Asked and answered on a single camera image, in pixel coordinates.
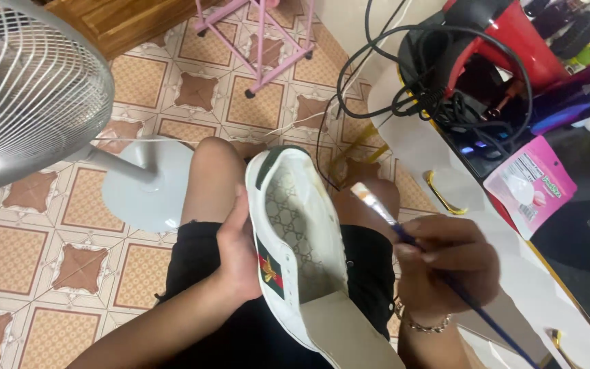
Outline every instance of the tiled floor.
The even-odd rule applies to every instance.
[[[302,39],[304,17],[292,2],[271,13]],[[194,20],[111,63],[115,107],[101,137],[140,137],[152,133],[191,142],[216,136],[299,145],[315,154],[321,118],[265,136],[271,130],[321,112],[334,94],[336,76],[347,59],[321,24],[314,26],[318,47],[248,100],[252,83],[246,68],[212,33],[198,38]],[[247,8],[218,28],[256,58],[257,16]],[[273,29],[266,36],[266,63],[275,66],[292,51]],[[359,80],[346,100],[365,110],[370,86]],[[320,161],[328,173],[337,158],[369,124],[340,115],[325,122]],[[118,154],[127,142],[97,145]],[[379,137],[348,156],[361,160],[383,145]],[[390,152],[378,164],[336,160],[339,178],[372,173],[394,180],[402,195],[401,220],[435,209]],[[0,368],[64,368],[92,342],[147,311],[164,288],[174,233],[152,234],[131,228],[112,215],[101,198],[106,172],[85,163],[54,164],[0,189]],[[391,322],[397,338],[397,320]]]

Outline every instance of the person's left hand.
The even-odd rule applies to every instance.
[[[236,184],[234,208],[217,231],[220,267],[216,273],[241,304],[262,294],[258,284],[258,257],[249,214],[247,190],[241,184]]]

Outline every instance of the black shorts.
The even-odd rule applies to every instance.
[[[219,267],[216,233],[220,225],[190,222],[179,228],[161,302]],[[386,324],[393,314],[395,283],[391,243],[381,233],[365,227],[341,225],[341,234],[348,263],[349,297],[388,340]],[[210,365],[211,360],[219,365],[250,360],[247,362],[277,368],[328,367],[322,356],[301,346],[282,329],[263,297],[245,303],[218,331],[183,351],[165,367],[199,367]]]

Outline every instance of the hand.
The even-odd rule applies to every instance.
[[[215,274],[241,305],[261,296],[258,284],[258,257],[249,214],[247,190],[244,186],[236,184],[234,208],[217,231],[220,267]]]
[[[496,297],[500,289],[500,263],[495,249],[474,222],[431,215],[405,223],[405,230],[426,250],[423,253],[411,245],[395,245],[402,269],[398,292],[414,321],[438,325],[446,314],[470,309],[434,269],[453,273],[482,305]]]

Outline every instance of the blue paintbrush handle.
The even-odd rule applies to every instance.
[[[409,244],[411,246],[415,246],[422,252],[425,251],[422,247],[420,247],[420,245],[416,243],[416,239],[409,233],[407,233],[399,223],[395,223],[392,226],[392,228],[395,231],[395,233],[397,233],[402,242]],[[484,322],[486,322],[491,328],[493,328],[493,330],[496,331],[496,333],[500,335],[500,337],[502,337],[502,339],[507,344],[509,344],[511,348],[516,350],[516,352],[520,356],[522,356],[525,359],[525,361],[528,362],[529,365],[531,365],[534,369],[539,369],[539,366],[532,360],[532,358],[530,358],[530,356],[527,355],[527,353],[525,353],[525,351],[523,351],[522,348],[518,346],[518,344],[511,337],[509,337],[507,332],[505,332],[502,329],[502,327],[500,327],[495,322],[495,320],[493,320],[493,318],[491,318],[490,315],[488,315],[487,312],[481,308],[481,304],[479,303],[479,301],[476,300],[476,298],[472,297],[471,294],[465,290],[463,284],[459,280],[457,280],[452,273],[447,271],[441,271],[438,269],[436,269],[435,272],[437,273],[438,277],[442,281],[444,281],[463,300],[463,302],[465,302],[468,306],[471,307],[472,310],[474,310],[479,316],[481,316]]]

